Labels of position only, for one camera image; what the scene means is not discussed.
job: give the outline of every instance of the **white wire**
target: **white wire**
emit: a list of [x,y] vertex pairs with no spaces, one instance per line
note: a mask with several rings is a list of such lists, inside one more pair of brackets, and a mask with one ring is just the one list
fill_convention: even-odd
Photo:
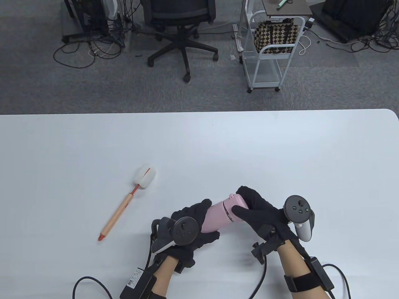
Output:
[[220,24],[220,25],[209,26],[209,27],[205,27],[205,28],[198,28],[198,32],[200,32],[202,30],[220,28],[220,27],[224,27],[224,26],[227,26],[227,25],[233,25],[233,24],[234,24],[234,22],[228,22],[228,23],[224,23],[224,24]]
[[105,53],[102,54],[102,55],[97,55],[97,52],[103,49],[102,46],[97,47],[97,49],[96,49],[95,51],[92,51],[92,50],[90,49],[90,50],[87,52],[87,54],[89,54],[91,57],[103,57],[103,56],[107,55],[107,54],[110,52],[110,50],[111,50],[111,48],[112,48],[113,45],[114,45],[114,43],[112,43],[111,46],[109,47],[108,51],[105,52]]
[[306,35],[302,35],[301,37],[306,37],[309,40],[309,46],[305,47],[300,41],[298,42],[301,46],[302,46],[302,50],[299,51],[299,56],[303,56],[306,53],[306,50],[312,45],[312,40],[310,39],[310,37],[306,36]]
[[354,43],[360,43],[361,41],[354,41],[353,43],[340,43],[339,41],[333,41],[332,39],[329,38],[325,38],[325,37],[321,37],[320,35],[318,35],[316,32],[308,29],[309,31],[311,31],[315,36],[317,36],[318,38],[320,38],[323,41],[330,41],[332,43],[337,43],[339,45],[353,45]]

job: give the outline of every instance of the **label sticker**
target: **label sticker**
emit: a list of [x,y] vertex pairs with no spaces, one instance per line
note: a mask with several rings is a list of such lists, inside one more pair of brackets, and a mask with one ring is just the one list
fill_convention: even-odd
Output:
[[132,277],[130,277],[129,281],[127,282],[127,286],[134,289],[134,287],[137,285],[143,273],[144,273],[143,270],[137,268],[136,271],[133,273]]

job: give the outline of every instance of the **white table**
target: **white table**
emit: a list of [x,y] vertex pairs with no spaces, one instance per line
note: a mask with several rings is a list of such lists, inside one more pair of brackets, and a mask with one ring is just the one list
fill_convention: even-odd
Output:
[[[240,185],[316,213],[311,255],[342,268],[353,298],[393,298],[399,279],[399,123],[389,110],[0,116],[0,297],[66,299],[78,278],[119,297],[144,266],[151,221]],[[145,162],[158,173],[101,243]],[[262,266],[245,224],[195,252],[169,299],[246,299]],[[342,280],[328,270],[343,296]],[[94,282],[77,299],[106,294]],[[256,298],[290,298],[276,253]]]

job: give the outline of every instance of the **black glove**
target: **black glove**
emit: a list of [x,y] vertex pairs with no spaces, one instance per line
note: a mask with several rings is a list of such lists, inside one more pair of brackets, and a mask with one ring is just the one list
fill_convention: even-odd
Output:
[[198,223],[199,233],[192,243],[184,246],[169,247],[168,249],[163,251],[163,253],[166,253],[169,256],[173,256],[174,258],[181,261],[183,264],[194,264],[194,250],[197,248],[201,248],[204,244],[212,243],[213,241],[219,239],[220,236],[220,233],[218,231],[210,233],[201,232],[206,212],[211,205],[212,202],[210,199],[204,199],[202,202],[192,205],[191,207],[185,207],[180,211],[174,212],[171,218],[176,221],[186,216],[194,218]]
[[249,209],[240,206],[233,206],[231,211],[237,217],[248,223],[252,229],[265,241],[277,234],[282,241],[297,238],[288,226],[288,219],[283,209],[277,209],[264,200],[259,193],[246,186],[238,188]]

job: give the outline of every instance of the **pink thermos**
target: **pink thermos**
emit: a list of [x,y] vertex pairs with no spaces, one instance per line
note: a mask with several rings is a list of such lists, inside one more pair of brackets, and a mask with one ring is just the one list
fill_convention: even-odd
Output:
[[201,232],[214,232],[232,222],[241,222],[231,211],[235,205],[248,208],[240,194],[230,194],[229,198],[211,206],[206,213]]

